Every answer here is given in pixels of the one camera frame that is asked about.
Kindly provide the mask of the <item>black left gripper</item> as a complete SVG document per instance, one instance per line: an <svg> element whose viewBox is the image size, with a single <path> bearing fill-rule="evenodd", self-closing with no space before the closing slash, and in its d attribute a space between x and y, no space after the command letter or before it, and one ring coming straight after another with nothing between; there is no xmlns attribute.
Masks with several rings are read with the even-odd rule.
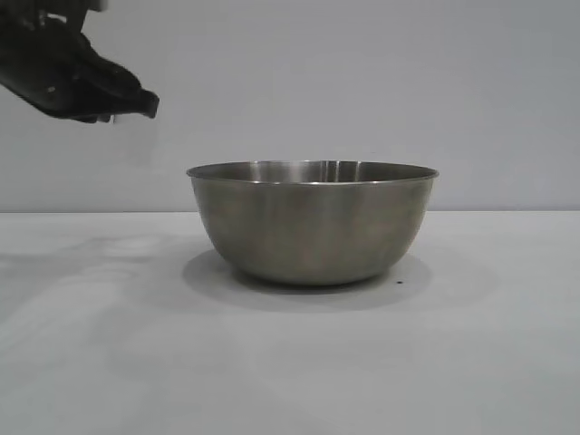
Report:
<svg viewBox="0 0 580 435"><path fill-rule="evenodd" d="M125 114L154 119L159 96L100 56L81 34L89 10L88 1L3 1L1 85L59 120L96 123ZM79 81L73 82L78 36Z"/></svg>

